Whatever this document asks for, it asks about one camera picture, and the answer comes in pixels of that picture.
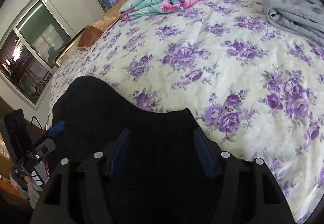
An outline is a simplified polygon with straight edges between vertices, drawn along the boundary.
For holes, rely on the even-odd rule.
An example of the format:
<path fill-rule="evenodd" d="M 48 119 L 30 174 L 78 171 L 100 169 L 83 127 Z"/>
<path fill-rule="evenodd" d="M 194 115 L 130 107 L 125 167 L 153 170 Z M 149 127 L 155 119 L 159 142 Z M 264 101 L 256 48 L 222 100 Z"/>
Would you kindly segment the black pants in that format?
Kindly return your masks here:
<path fill-rule="evenodd" d="M 112 223 L 211 223 L 213 182 L 205 175 L 189 109 L 140 109 L 106 82 L 76 78 L 53 107 L 52 123 L 65 121 L 67 154 L 83 160 L 130 131 L 129 148 L 108 184 Z"/>

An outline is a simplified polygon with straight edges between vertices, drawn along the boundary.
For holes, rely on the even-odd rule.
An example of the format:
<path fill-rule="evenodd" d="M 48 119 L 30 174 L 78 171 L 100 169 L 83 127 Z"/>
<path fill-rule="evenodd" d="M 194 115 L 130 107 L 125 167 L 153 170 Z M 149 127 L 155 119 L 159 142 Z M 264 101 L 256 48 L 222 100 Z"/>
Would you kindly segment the black speaker box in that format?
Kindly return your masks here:
<path fill-rule="evenodd" d="M 32 147 L 22 109 L 17 109 L 1 118 L 1 135 L 13 162 L 18 162 Z"/>

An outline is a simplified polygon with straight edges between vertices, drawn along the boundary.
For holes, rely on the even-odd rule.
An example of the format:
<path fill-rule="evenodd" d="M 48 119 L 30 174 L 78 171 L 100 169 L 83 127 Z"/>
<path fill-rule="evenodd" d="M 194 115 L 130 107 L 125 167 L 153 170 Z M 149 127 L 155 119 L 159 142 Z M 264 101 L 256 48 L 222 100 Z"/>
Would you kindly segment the purple floral bedspread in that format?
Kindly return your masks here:
<path fill-rule="evenodd" d="M 263 158 L 297 223 L 323 197 L 323 47 L 266 21 L 262 0 L 202 0 L 119 21 L 51 80 L 50 106 L 94 76 L 141 109 L 189 108 L 240 158 Z"/>

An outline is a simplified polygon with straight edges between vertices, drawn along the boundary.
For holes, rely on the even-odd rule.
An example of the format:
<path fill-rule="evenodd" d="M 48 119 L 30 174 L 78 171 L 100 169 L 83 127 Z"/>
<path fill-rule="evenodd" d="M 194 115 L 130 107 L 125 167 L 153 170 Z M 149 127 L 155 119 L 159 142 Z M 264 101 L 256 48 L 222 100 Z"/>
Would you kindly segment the brown orange pillow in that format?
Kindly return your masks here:
<path fill-rule="evenodd" d="M 89 50 L 106 31 L 121 20 L 122 16 L 119 11 L 127 1 L 129 0 L 119 0 L 117 5 L 109 9 L 101 19 L 94 22 L 92 26 L 87 27 L 81 35 L 77 48 L 79 50 Z"/>

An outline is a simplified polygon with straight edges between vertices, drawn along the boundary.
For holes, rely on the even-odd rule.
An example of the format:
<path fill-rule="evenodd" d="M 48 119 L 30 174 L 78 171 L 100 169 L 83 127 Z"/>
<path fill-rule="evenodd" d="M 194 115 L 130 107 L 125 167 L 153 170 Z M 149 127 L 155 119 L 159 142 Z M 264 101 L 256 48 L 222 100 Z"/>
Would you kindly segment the folded grey garment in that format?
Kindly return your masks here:
<path fill-rule="evenodd" d="M 262 0 L 266 20 L 323 46 L 323 5 L 319 0 Z"/>

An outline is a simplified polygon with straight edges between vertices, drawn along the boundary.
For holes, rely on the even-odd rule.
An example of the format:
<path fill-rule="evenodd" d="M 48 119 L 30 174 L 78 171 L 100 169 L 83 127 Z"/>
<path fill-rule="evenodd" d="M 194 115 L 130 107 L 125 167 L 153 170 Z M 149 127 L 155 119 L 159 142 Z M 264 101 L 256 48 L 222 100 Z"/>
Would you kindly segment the window with white frame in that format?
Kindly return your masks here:
<path fill-rule="evenodd" d="M 1 38 L 1 78 L 37 108 L 57 69 L 55 58 L 75 35 L 50 0 L 30 0 Z"/>

